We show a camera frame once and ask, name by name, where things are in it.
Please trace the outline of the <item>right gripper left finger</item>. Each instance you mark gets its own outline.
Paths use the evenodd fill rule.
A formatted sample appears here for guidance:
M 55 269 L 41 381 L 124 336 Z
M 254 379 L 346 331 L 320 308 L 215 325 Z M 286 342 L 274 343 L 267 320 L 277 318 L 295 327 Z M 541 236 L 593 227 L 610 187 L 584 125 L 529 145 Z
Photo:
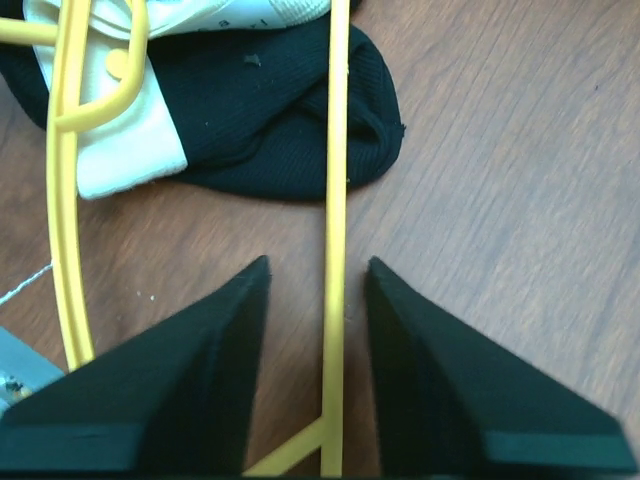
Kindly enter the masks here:
M 5 475 L 238 475 L 271 283 L 220 289 L 9 408 Z

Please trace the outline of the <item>yellow plastic hanger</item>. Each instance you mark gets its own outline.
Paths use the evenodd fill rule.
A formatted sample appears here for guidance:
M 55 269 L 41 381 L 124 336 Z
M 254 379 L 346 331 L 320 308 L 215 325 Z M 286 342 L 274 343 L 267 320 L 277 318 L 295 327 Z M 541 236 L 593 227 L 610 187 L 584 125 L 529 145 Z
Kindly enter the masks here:
M 91 4 L 62 3 L 55 24 L 4 18 L 1 39 L 54 49 L 46 136 L 47 215 L 59 324 L 69 369 L 95 357 L 88 322 L 78 238 L 78 135 L 125 112 L 136 99 L 145 71 L 149 16 L 143 1 L 131 1 L 131 33 L 126 49 L 110 53 L 109 73 L 120 83 L 109 95 L 80 101 Z M 315 451 L 320 473 L 343 472 L 344 286 L 346 266 L 347 103 L 350 4 L 331 4 L 328 76 L 326 253 L 323 321 L 322 412 L 318 419 L 258 461 L 247 475 L 280 475 Z

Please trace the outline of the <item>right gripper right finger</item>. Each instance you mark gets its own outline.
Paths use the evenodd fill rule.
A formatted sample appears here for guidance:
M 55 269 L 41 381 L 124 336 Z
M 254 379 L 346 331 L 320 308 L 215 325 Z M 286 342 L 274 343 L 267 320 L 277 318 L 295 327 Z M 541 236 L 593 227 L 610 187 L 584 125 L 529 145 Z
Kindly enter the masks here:
M 634 475 L 609 413 L 372 258 L 364 284 L 386 475 Z

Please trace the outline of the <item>black underwear beige waistband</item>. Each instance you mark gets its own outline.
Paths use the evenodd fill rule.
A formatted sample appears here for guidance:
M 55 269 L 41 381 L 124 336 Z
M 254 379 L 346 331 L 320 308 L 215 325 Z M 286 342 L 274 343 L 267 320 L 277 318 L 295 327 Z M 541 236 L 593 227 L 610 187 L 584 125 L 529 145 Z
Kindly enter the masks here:
M 79 135 L 77 189 L 86 200 L 152 180 L 236 195 L 325 197 L 331 1 L 147 1 L 142 88 L 112 122 Z M 123 1 L 92 1 L 81 101 L 119 83 L 107 55 L 127 46 Z M 47 123 L 53 48 L 1 43 L 1 74 L 29 118 Z M 391 74 L 350 26 L 349 186 L 379 177 L 404 136 Z

